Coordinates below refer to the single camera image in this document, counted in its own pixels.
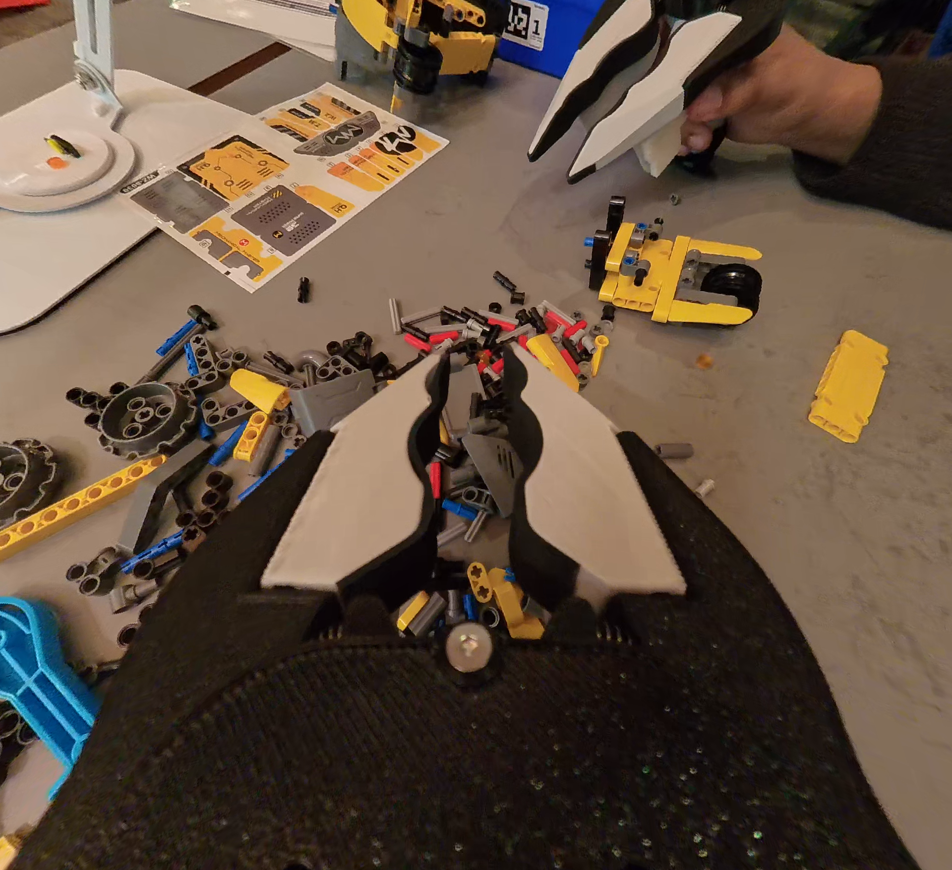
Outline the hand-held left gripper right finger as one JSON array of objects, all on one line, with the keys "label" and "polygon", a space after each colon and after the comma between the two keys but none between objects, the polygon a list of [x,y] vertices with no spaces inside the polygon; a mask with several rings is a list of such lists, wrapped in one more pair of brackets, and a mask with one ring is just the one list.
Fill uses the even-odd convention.
[{"label": "hand-held left gripper right finger", "polygon": [[684,596],[686,582],[638,482],[638,438],[521,348],[505,353],[509,441],[522,471],[509,563],[538,602]]}]

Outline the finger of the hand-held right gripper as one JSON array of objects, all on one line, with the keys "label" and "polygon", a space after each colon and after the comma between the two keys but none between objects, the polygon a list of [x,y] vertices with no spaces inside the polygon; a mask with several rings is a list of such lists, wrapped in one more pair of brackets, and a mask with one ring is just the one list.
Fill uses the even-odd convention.
[{"label": "finger of the hand-held right gripper", "polygon": [[637,77],[653,63],[660,45],[653,0],[623,0],[580,44],[559,83],[528,149],[535,162],[573,122],[600,102],[614,78],[635,68]]},{"label": "finger of the hand-held right gripper", "polygon": [[685,82],[741,21],[721,10],[676,26],[654,69],[591,128],[568,181],[573,185],[630,150],[649,175],[660,176],[681,147]]}]

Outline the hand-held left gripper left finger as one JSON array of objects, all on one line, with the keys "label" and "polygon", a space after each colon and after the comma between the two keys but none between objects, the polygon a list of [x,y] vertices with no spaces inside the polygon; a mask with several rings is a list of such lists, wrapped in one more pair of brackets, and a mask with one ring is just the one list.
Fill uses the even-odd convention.
[{"label": "hand-held left gripper left finger", "polygon": [[448,355],[428,355],[332,428],[263,589],[410,597],[425,586],[437,554],[426,467],[448,379]]}]

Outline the pile of toy bricks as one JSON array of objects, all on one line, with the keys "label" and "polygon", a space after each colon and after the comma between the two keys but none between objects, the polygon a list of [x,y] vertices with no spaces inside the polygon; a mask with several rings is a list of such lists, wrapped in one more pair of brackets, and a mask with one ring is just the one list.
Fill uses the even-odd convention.
[{"label": "pile of toy bricks", "polygon": [[502,390],[503,350],[520,346],[555,372],[585,387],[609,345],[618,308],[604,304],[601,319],[566,313],[542,302],[510,315],[444,306],[421,317],[400,317],[389,301],[393,326],[417,352],[396,366],[373,337],[358,331],[303,353],[297,363],[266,351],[257,364],[242,348],[217,351],[208,332],[215,321],[200,306],[158,349],[160,356],[135,383],[115,381],[107,392],[75,386],[67,403],[84,412],[99,436],[101,412],[113,396],[134,385],[176,383],[192,392],[200,410],[195,437],[171,456],[153,455],[123,465],[100,480],[60,496],[2,529],[2,561],[61,535],[110,504],[129,499],[116,540],[65,569],[83,597],[107,597],[113,614],[135,611],[116,645],[125,650],[154,600],[186,559],[226,516],[307,440],[330,430],[376,393],[419,364],[425,355],[453,356],[449,394],[439,422],[440,445],[427,465],[440,530],[437,547],[472,543],[488,521],[509,519],[521,464],[509,444]]}]

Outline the small yellow wheeled toy assembly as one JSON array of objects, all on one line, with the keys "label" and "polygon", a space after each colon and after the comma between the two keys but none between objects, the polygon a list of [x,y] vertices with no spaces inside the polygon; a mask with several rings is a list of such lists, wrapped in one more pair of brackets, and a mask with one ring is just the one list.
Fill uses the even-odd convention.
[{"label": "small yellow wheeled toy assembly", "polygon": [[610,198],[604,227],[586,239],[589,288],[603,303],[668,324],[736,327],[757,315],[761,252],[662,228],[625,221],[625,197]]}]

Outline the person's right forearm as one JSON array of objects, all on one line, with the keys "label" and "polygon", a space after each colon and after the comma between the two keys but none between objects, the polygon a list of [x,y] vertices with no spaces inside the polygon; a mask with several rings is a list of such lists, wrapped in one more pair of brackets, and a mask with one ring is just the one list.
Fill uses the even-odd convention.
[{"label": "person's right forearm", "polygon": [[801,152],[794,174],[817,197],[951,228],[951,58],[866,58],[883,92],[851,160],[839,166]]}]

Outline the person's right hand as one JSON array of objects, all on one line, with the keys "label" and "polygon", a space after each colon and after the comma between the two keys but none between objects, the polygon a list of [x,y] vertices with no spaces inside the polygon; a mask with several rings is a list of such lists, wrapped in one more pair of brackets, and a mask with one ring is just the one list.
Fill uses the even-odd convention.
[{"label": "person's right hand", "polygon": [[844,165],[868,134],[882,94],[877,68],[830,57],[784,25],[763,53],[716,78],[687,107],[679,155],[708,150],[720,127],[743,144]]}]

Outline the large yellow grey toy model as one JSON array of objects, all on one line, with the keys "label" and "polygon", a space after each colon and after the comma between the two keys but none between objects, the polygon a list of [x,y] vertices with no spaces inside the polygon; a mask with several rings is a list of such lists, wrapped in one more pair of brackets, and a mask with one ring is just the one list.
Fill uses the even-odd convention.
[{"label": "large yellow grey toy model", "polygon": [[509,9],[510,0],[338,0],[339,75],[389,76],[390,113],[412,119],[442,77],[486,84]]}]

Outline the yellow toy panel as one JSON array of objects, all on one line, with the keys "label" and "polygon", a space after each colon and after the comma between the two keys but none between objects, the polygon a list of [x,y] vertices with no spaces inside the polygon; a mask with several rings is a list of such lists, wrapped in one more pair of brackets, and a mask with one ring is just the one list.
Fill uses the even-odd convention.
[{"label": "yellow toy panel", "polygon": [[815,390],[807,419],[855,444],[869,423],[888,365],[888,348],[861,332],[843,332]]}]

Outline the yellow grey sticker sheet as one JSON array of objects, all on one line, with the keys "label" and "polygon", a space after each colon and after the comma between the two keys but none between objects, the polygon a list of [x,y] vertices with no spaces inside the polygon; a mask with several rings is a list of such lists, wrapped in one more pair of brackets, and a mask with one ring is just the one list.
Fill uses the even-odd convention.
[{"label": "yellow grey sticker sheet", "polygon": [[253,293],[446,148],[326,82],[121,189],[128,207]]}]

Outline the light blue plastic toy part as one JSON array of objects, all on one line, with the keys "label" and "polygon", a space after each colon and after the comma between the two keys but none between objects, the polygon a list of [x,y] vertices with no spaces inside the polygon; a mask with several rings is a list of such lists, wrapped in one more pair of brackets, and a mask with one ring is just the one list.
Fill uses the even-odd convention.
[{"label": "light blue plastic toy part", "polygon": [[80,757],[100,700],[67,664],[54,611],[44,602],[1,599],[1,697],[63,765],[54,800]]}]

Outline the white book stand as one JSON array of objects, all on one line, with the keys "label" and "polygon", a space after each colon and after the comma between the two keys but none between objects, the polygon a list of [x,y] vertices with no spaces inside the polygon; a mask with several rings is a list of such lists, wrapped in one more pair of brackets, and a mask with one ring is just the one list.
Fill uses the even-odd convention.
[{"label": "white book stand", "polygon": [[[74,77],[1,120],[1,330],[46,315],[155,225],[121,189],[217,134],[239,114],[220,102],[113,65],[113,0],[73,0]],[[79,160],[51,171],[50,134]]]}]

